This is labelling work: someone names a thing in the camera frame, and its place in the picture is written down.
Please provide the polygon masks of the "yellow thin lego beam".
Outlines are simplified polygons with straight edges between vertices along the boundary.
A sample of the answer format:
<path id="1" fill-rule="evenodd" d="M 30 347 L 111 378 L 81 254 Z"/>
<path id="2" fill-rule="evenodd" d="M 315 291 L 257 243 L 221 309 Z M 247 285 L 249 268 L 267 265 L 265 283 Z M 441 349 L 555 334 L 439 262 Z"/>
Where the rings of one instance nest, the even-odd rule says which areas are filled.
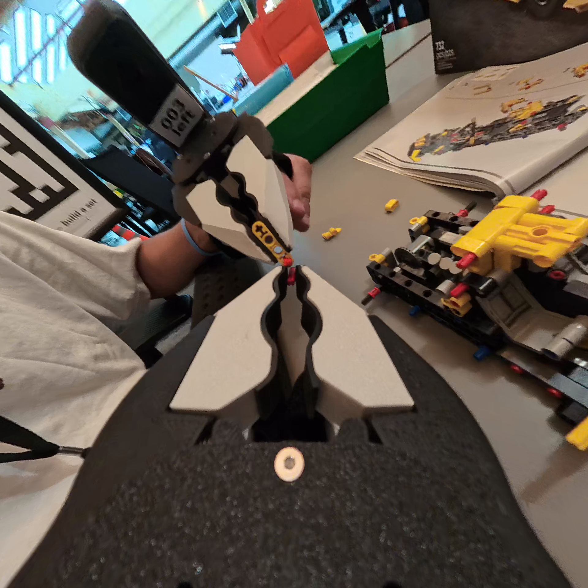
<path id="1" fill-rule="evenodd" d="M 273 234 L 273 232 L 260 220 L 252 225 L 252 233 L 259 243 L 270 254 L 270 257 L 278 264 L 284 256 L 291 256 L 290 251 Z"/>

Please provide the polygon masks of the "green storage bin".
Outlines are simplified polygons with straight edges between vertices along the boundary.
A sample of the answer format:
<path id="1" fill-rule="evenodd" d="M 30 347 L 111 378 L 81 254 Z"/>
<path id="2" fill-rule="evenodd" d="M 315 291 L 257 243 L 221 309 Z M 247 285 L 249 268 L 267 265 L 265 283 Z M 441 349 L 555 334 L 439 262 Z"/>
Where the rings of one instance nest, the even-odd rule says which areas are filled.
<path id="1" fill-rule="evenodd" d="M 314 162 L 388 104 L 381 30 L 331 54 L 337 68 L 267 126 L 276 151 Z"/>

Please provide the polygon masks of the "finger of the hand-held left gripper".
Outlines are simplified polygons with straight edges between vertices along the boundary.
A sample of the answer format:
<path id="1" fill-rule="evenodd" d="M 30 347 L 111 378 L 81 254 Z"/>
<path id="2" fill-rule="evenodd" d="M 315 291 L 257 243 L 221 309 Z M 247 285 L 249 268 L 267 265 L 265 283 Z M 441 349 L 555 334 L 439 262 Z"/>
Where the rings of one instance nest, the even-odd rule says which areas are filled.
<path id="1" fill-rule="evenodd" d="M 282 172 L 274 161 L 265 158 L 246 135 L 233 147 L 226 167 L 244 181 L 245 192 L 256 202 L 254 210 L 269 222 L 274 235 L 290 251 L 293 221 Z"/>
<path id="2" fill-rule="evenodd" d="M 229 206 L 219 203 L 217 184 L 207 180 L 196 185 L 186 196 L 187 205 L 203 230 L 240 254 L 266 263 L 277 263 L 259 240 L 247 232 L 244 224 L 232 217 Z"/>

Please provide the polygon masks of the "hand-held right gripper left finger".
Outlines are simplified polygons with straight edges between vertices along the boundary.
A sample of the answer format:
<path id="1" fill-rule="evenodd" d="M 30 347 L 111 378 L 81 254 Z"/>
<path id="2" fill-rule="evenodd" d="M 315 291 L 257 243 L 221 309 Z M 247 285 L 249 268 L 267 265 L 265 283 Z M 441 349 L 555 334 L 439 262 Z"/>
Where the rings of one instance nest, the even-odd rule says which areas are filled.
<path id="1" fill-rule="evenodd" d="M 249 429 L 278 399 L 276 334 L 289 268 L 278 266 L 218 310 L 169 409 Z"/>

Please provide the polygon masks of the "black lego set box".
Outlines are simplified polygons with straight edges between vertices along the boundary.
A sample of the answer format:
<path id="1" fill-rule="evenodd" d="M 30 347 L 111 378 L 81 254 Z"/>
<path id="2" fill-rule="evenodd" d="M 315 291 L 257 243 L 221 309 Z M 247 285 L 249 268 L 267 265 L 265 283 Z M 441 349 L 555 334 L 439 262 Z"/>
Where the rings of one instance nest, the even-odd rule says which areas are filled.
<path id="1" fill-rule="evenodd" d="M 587 1 L 430 1 L 435 73 L 524 63 L 587 42 Z"/>

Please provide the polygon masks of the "blue wrapped roll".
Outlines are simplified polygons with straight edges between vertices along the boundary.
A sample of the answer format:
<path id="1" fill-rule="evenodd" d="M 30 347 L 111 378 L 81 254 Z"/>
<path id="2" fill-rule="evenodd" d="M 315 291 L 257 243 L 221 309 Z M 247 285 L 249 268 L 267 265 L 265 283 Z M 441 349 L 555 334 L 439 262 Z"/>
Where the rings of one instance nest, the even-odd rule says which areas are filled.
<path id="1" fill-rule="evenodd" d="M 253 90 L 239 98 L 232 111 L 236 116 L 256 115 L 292 84 L 294 77 L 288 64 L 278 67 L 272 74 L 256 85 Z"/>

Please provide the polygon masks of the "lego instruction booklet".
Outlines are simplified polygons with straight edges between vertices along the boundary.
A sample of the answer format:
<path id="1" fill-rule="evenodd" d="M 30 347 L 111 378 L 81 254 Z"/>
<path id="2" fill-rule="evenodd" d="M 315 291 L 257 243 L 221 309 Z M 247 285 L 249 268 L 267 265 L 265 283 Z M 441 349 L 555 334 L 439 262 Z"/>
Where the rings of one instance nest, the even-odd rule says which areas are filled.
<path id="1" fill-rule="evenodd" d="M 519 194 L 587 148 L 587 44 L 447 84 L 355 158 L 422 182 Z"/>

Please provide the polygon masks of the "person's left hand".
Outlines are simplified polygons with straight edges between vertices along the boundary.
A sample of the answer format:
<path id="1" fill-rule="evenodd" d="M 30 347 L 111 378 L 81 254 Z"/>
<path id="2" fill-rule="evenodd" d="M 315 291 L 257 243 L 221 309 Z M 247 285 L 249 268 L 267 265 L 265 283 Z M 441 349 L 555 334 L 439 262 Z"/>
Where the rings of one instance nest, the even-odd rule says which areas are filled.
<path id="1" fill-rule="evenodd" d="M 310 227 L 313 166 L 294 154 L 274 152 L 273 161 L 282 173 L 293 227 L 305 233 Z"/>

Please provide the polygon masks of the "orange felt bag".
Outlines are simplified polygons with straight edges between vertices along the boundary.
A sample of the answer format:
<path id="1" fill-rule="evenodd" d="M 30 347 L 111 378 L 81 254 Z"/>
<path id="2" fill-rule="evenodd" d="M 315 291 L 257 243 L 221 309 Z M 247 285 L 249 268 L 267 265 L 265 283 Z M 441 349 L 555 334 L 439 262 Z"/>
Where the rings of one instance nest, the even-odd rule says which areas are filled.
<path id="1" fill-rule="evenodd" d="M 312 1 L 281 1 L 271 11 L 256 1 L 256 18 L 246 26 L 234 55 L 254 85 L 283 65 L 299 77 L 329 47 Z"/>

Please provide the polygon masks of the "yellow black lego car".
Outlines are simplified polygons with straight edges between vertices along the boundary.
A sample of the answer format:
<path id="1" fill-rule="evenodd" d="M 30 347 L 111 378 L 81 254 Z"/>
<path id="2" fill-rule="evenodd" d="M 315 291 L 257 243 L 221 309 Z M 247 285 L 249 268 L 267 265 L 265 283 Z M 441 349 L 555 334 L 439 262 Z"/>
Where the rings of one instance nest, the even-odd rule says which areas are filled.
<path id="1" fill-rule="evenodd" d="M 374 287 L 400 298 L 511 369 L 543 383 L 587 450 L 587 216 L 543 205 L 546 190 L 508 195 L 483 218 L 428 210 L 410 242 L 370 255 Z"/>

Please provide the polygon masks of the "white paper stack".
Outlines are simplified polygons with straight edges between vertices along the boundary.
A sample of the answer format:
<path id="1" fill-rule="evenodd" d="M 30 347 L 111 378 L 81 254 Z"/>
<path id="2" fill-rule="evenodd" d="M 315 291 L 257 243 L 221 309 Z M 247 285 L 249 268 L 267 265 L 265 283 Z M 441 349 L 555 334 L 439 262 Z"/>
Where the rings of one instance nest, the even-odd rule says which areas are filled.
<path id="1" fill-rule="evenodd" d="M 337 65 L 334 63 L 331 52 L 325 52 L 254 116 L 260 119 L 265 126 L 269 126 L 327 78 L 336 68 Z"/>

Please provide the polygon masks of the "black framed marker sign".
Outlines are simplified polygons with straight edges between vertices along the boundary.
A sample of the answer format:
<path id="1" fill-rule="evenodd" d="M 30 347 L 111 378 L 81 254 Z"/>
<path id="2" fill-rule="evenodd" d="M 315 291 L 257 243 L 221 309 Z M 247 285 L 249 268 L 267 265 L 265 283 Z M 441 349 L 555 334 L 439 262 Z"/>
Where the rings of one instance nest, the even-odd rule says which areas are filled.
<path id="1" fill-rule="evenodd" d="M 1 211 L 98 240 L 129 207 L 1 92 Z"/>

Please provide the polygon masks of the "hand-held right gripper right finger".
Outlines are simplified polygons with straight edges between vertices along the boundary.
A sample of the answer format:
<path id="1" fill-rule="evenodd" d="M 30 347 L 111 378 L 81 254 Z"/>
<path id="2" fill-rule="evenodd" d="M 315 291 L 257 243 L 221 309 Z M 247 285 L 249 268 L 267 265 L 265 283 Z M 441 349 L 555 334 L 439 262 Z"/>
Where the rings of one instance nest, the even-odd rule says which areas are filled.
<path id="1" fill-rule="evenodd" d="M 308 336 L 299 383 L 310 414 L 338 430 L 347 420 L 415 407 L 364 310 L 307 266 L 296 269 L 296 295 Z"/>

